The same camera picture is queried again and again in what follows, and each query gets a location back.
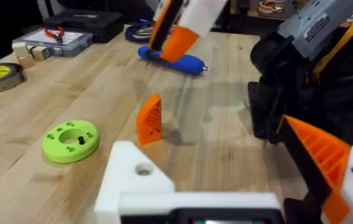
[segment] label sticker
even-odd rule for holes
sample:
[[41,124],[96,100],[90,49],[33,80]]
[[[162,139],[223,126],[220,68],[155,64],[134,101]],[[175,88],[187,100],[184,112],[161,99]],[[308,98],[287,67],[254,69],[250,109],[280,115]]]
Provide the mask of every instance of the label sticker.
[[311,26],[303,33],[303,37],[306,41],[311,41],[313,37],[330,21],[330,17],[326,13],[321,14],[321,16],[312,23]]

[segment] red pliers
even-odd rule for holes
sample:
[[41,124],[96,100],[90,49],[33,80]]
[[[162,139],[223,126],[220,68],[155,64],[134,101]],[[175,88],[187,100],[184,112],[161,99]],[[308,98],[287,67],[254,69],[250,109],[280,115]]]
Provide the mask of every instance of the red pliers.
[[63,43],[63,36],[64,36],[64,29],[63,29],[63,27],[58,27],[57,29],[60,31],[59,34],[54,34],[51,31],[47,30],[47,28],[45,28],[45,33],[48,37],[55,39],[57,41],[57,43],[62,44]]

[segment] orange 3d printed part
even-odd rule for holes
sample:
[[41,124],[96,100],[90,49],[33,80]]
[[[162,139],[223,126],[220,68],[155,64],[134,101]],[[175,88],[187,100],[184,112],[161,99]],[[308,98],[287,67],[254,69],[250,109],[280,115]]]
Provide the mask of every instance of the orange 3d printed part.
[[278,132],[328,222],[341,223],[349,213],[340,189],[351,146],[290,116],[283,116]]
[[162,138],[161,98],[157,93],[151,96],[141,108],[136,120],[136,130],[142,145]]

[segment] small parts box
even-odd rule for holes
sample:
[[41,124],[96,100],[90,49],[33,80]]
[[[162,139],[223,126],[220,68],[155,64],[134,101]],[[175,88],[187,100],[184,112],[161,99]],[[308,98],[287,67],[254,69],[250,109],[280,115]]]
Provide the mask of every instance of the small parts box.
[[86,32],[70,32],[68,29],[65,29],[63,42],[60,44],[55,39],[48,37],[44,28],[40,28],[13,40],[13,42],[25,42],[27,45],[48,47],[54,56],[75,57],[91,46],[93,35]]
[[46,19],[45,25],[54,29],[60,26],[68,31],[92,33],[96,43],[106,43],[124,29],[120,13],[74,9]]

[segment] wooden block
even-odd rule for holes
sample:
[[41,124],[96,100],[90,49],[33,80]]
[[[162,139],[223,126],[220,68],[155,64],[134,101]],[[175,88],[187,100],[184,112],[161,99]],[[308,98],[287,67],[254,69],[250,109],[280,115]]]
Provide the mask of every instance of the wooden block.
[[17,61],[19,62],[19,65],[21,65],[24,69],[31,68],[35,65],[34,58],[31,55],[28,55],[27,57],[18,57]]
[[52,56],[52,51],[48,47],[37,46],[32,49],[35,60],[46,60]]
[[25,42],[13,43],[12,48],[16,57],[28,57],[29,51]]

